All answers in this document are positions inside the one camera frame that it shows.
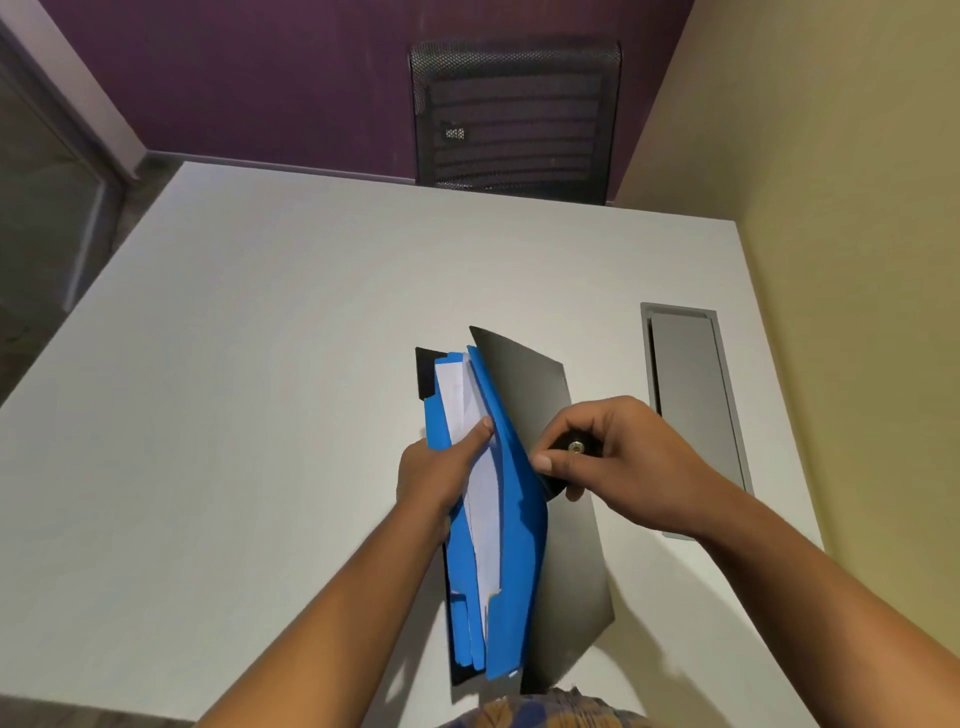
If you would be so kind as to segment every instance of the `forearm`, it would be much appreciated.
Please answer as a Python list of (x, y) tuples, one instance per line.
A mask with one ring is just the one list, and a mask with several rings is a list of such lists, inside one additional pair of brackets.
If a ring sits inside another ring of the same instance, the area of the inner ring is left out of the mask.
[(714, 506), (698, 540), (821, 725), (960, 725), (952, 655), (755, 498)]
[(435, 514), (396, 506), (199, 725), (358, 725), (442, 529)]

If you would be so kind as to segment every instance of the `left hand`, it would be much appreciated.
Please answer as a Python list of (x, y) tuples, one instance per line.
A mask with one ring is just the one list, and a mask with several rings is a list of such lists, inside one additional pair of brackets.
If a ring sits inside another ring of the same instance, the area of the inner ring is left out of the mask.
[(447, 449), (431, 449), (425, 439), (409, 446), (400, 457), (396, 504), (409, 504), (435, 516), (446, 538), (450, 509), (463, 494), (473, 463), (492, 435), (493, 421), (485, 417)]

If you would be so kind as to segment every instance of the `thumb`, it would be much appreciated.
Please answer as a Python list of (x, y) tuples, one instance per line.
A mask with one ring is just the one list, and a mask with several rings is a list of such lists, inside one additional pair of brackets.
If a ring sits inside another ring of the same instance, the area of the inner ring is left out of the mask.
[(463, 440), (452, 446), (450, 452), (457, 460), (463, 460), (467, 462), (468, 465), (472, 465), (477, 455), (480, 454), (490, 441), (492, 435), (493, 420), (490, 417), (485, 417), (474, 425), (470, 432), (464, 435)]
[(608, 465), (603, 458), (563, 449), (538, 452), (530, 458), (530, 464), (541, 475), (552, 475), (589, 491), (602, 482)]

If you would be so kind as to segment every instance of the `white desk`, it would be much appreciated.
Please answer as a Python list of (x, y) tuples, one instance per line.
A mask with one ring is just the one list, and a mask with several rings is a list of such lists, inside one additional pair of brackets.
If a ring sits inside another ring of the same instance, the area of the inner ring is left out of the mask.
[[(718, 312), (756, 494), (819, 543), (733, 223), (184, 165), (0, 410), (0, 692), (198, 717), (390, 508), (415, 346), (475, 324), (646, 400), (641, 301)], [(617, 622), (564, 685), (812, 725), (698, 545), (597, 519)], [(442, 589), (372, 725), (476, 703)]]

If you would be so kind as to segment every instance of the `fingernail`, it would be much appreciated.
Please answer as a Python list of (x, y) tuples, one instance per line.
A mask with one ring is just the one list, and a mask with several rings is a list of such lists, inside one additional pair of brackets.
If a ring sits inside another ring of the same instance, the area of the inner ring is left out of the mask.
[(530, 458), (530, 464), (535, 471), (544, 475), (550, 475), (550, 471), (553, 470), (553, 461), (542, 453)]

